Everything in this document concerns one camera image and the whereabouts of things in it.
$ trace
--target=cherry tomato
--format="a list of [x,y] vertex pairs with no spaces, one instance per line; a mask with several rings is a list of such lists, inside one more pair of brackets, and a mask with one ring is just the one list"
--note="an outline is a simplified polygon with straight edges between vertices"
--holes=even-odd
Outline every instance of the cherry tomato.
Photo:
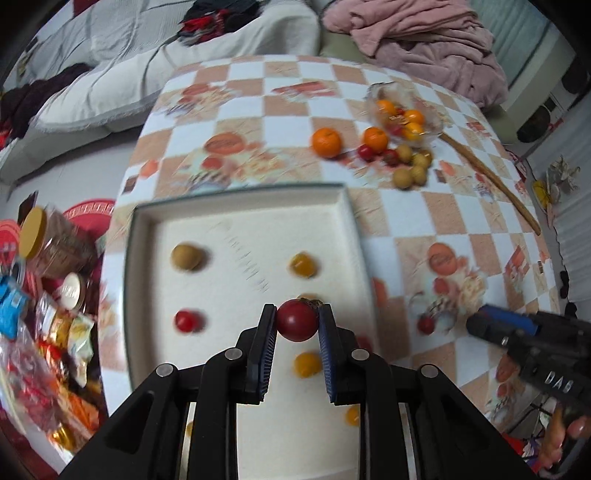
[[369,145],[363,144],[357,148],[357,155],[365,161],[372,161],[375,153]]
[[430,315],[422,315],[417,322],[417,329],[425,335],[431,335],[435,331],[435,319]]
[[277,309],[277,331],[292,342],[312,338],[318,330],[318,315],[303,300],[287,300]]
[[401,137],[404,135],[404,128],[402,125],[393,125],[388,128],[388,132],[395,137]]
[[402,129],[402,136],[411,142],[417,141],[423,133],[425,130],[416,122],[407,123]]
[[347,413],[345,413],[345,421],[352,427],[358,427],[360,423],[360,415],[361,408],[359,405],[353,405],[347,409]]
[[183,333],[197,332],[203,328],[203,317],[190,310],[179,310],[174,316],[175,327]]
[[386,150],[384,150],[384,153],[382,153],[382,155],[384,156],[384,163],[386,165],[390,165],[391,167],[396,167],[400,165],[400,156],[398,155],[398,152],[396,150],[393,150],[392,148],[387,148]]
[[372,347],[369,337],[366,335],[355,335],[355,339],[357,340],[357,345],[359,345],[359,348],[367,350],[369,353],[374,352],[374,347]]
[[418,110],[407,110],[404,112],[404,118],[419,125],[425,123],[425,116]]

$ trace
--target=orange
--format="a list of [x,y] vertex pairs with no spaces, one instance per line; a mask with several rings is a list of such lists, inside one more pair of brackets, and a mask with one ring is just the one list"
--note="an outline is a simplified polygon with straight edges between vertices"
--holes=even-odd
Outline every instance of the orange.
[[386,133],[378,127],[369,127],[363,133],[363,143],[368,145],[376,153],[386,150],[389,141],[390,139]]
[[424,132],[425,130],[423,130],[423,127],[415,122],[410,122],[404,125],[404,128],[402,129],[404,138],[410,141],[418,140]]
[[380,112],[385,112],[388,116],[396,116],[398,109],[390,100],[378,100],[375,104]]
[[419,125],[425,123],[425,116],[418,110],[406,110],[406,112],[404,112],[404,118],[409,122]]
[[312,150],[323,158],[336,157],[343,147],[339,133],[333,128],[319,128],[310,139]]

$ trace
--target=jar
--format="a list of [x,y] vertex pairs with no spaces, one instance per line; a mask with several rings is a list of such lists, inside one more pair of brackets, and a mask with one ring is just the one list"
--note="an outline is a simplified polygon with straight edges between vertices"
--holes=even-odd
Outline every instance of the jar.
[[22,224],[18,252],[34,274],[52,279],[90,270],[97,260],[88,234],[51,206],[31,209]]

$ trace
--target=plastic bag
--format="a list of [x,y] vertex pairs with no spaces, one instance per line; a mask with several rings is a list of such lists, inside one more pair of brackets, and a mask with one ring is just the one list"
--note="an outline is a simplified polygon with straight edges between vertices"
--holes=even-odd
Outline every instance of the plastic bag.
[[23,322],[18,322],[15,341],[0,336],[0,368],[21,412],[43,432],[60,428],[59,405],[52,391],[55,379]]

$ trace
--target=glass bowl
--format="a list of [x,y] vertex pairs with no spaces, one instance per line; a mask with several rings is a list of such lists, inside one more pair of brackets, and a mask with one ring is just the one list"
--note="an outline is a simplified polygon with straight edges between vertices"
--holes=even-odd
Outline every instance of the glass bowl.
[[[397,135],[393,131],[396,120],[380,110],[376,104],[378,100],[389,100],[403,110],[418,110],[421,112],[425,117],[423,123],[424,132],[418,135],[418,138],[411,140],[403,135]],[[374,83],[369,87],[365,101],[371,124],[384,130],[390,139],[396,143],[405,143],[415,148],[426,147],[431,143],[431,140],[443,132],[443,122],[435,108],[398,82]]]

